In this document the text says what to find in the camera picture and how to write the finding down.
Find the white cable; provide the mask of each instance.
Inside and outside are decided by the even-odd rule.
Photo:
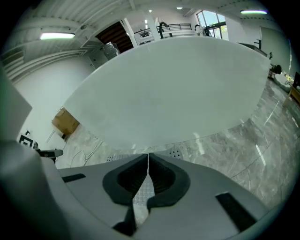
[[[77,156],[78,153],[76,153],[75,156],[72,158],[71,164],[70,164],[70,168],[71,168],[71,166],[72,166],[72,162],[73,162],[74,158]]]
[[[103,143],[103,141],[101,141],[101,143],[99,143],[99,144],[94,148],[94,150],[88,155],[88,157],[85,156],[85,153],[84,153],[83,150],[80,150],[80,151],[78,152],[78,153],[83,152],[83,155],[84,155],[84,164],[83,164],[83,166],[85,166],[85,164],[87,163],[87,161],[89,160],[89,158],[94,154],[94,152],[96,151],[96,149],[97,149],[98,147],[101,146],[102,143]],[[77,156],[78,153],[76,153],[76,154],[74,155],[74,157],[72,158],[71,164],[70,164],[70,168],[71,168],[71,166],[72,166],[72,162],[73,162],[74,158]]]

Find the white ceiling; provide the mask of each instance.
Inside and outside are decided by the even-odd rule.
[[[9,77],[14,80],[42,66],[41,61],[47,64],[100,48],[102,43],[94,37],[132,11],[175,7],[184,7],[183,14],[191,8],[205,9],[238,21],[247,17],[240,14],[243,9],[265,9],[254,0],[44,0],[24,13],[3,47],[1,58],[7,73],[13,71]],[[75,33],[75,37],[39,39],[42,32],[49,31]]]

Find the ceiling light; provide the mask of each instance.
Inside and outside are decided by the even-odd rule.
[[[262,11],[262,10],[243,10],[240,13],[243,13],[243,14],[252,14],[252,13],[267,14],[266,11]]]
[[[74,33],[62,33],[62,32],[43,32],[40,39],[54,39],[54,38],[73,38]]]

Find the floor vent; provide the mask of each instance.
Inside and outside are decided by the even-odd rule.
[[[174,158],[178,158],[178,159],[181,159],[180,158],[180,152],[178,150],[175,150],[175,149],[171,149],[170,152],[170,157],[174,157]]]
[[[216,198],[240,232],[246,230],[256,222],[230,193],[217,195]]]

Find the metal railing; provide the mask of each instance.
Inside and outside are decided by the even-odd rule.
[[[151,32],[150,28],[147,28],[147,29],[145,29],[145,30],[141,30],[141,31],[139,31],[139,32],[135,32],[135,34],[136,34],[136,33],[139,33],[140,38],[152,36],[152,32]]]
[[[167,28],[165,26],[162,26],[162,30],[163,30],[163,32],[192,30],[192,26],[189,23],[170,24],[170,25],[168,25]],[[149,28],[135,32],[135,34],[136,33],[139,34],[140,38],[152,36],[152,32]]]
[[[162,30],[163,30],[163,32],[192,30],[192,26],[189,23],[170,24],[170,25],[168,25],[167,28],[163,25]]]

